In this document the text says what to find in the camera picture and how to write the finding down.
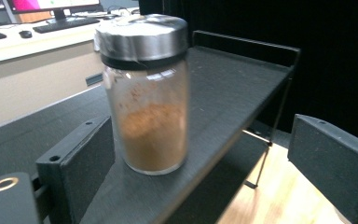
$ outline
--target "glass jar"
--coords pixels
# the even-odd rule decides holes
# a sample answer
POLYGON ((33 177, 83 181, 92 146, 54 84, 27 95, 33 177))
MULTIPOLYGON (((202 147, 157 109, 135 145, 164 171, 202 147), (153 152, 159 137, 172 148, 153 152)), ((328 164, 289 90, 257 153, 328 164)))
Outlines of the glass jar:
POLYGON ((147 175, 177 169, 187 148, 186 22, 138 16, 100 27, 97 35, 106 65, 103 85, 125 162, 147 175))

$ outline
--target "black plastic block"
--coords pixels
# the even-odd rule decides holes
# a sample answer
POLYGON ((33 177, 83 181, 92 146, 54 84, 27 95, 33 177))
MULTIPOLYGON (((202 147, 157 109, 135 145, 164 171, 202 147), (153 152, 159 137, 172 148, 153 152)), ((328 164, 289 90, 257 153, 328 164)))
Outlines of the black plastic block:
POLYGON ((358 223, 358 138, 296 115, 288 159, 351 223, 358 223))
POLYGON ((34 189, 26 173, 0 176, 0 223, 41 223, 34 189))
POLYGON ((53 197, 51 223, 79 223, 114 162, 110 117, 81 124, 41 156, 37 171, 53 197))

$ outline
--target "computer mouse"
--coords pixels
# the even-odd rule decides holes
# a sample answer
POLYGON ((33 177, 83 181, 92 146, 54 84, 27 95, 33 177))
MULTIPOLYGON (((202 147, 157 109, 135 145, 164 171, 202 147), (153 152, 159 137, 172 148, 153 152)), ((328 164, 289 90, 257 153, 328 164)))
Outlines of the computer mouse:
POLYGON ((106 16, 103 17, 104 21, 110 21, 114 18, 118 17, 117 15, 112 15, 112 14, 107 14, 106 16))
POLYGON ((32 37, 32 32, 31 31, 20 31, 19 32, 21 38, 31 38, 32 37))

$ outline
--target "white desk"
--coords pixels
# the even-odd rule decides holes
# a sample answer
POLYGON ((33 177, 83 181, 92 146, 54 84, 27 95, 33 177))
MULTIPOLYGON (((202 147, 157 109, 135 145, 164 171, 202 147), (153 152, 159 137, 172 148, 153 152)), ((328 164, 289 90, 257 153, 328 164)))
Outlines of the white desk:
POLYGON ((86 77, 103 71, 93 38, 99 24, 38 34, 35 24, 0 27, 0 125, 90 88, 86 77), (23 39, 19 31, 33 37, 23 39))

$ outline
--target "silver lid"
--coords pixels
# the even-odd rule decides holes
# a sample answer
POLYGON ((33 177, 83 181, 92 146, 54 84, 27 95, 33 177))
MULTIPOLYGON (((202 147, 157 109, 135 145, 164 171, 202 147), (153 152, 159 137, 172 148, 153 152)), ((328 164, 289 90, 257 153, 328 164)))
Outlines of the silver lid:
POLYGON ((186 21, 166 15, 136 15, 102 23, 97 36, 102 57, 113 61, 156 61, 187 50, 186 21))

